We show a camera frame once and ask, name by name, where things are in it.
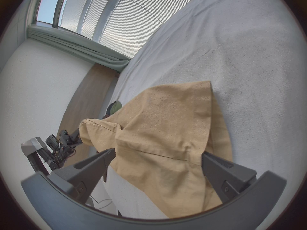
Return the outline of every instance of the wooden panel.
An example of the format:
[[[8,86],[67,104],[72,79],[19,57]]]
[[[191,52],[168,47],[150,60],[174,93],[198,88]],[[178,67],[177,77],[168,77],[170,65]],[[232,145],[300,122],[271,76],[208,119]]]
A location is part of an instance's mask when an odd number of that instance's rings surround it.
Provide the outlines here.
[[[58,134],[63,129],[71,134],[85,118],[98,118],[103,100],[115,74],[115,70],[98,63],[94,64],[71,98],[59,126]],[[76,147],[76,152],[75,155],[67,159],[64,166],[86,159],[89,146],[81,144]]]

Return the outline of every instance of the beige cloth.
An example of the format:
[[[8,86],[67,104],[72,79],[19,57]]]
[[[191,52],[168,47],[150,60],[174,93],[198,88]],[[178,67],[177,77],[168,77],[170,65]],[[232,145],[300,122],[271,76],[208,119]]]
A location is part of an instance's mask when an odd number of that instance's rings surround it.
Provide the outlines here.
[[[201,167],[204,150],[232,160],[210,81],[149,88],[106,119],[83,120],[79,131],[98,151],[115,148],[110,166],[167,217],[221,204]]]

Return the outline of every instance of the green curtain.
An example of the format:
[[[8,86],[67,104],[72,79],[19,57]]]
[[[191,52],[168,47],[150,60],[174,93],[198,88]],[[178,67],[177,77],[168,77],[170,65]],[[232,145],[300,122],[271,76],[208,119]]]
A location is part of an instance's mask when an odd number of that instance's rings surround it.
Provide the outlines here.
[[[131,60],[113,49],[63,29],[30,25],[27,28],[27,36],[119,72]]]

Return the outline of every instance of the gray-green fabric valance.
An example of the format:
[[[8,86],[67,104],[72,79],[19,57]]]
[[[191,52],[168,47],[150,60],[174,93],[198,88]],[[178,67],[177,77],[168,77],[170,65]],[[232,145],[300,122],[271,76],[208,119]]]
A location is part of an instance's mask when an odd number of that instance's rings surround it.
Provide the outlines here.
[[[84,36],[61,29],[30,25],[27,36],[119,72],[131,60],[128,56]]]

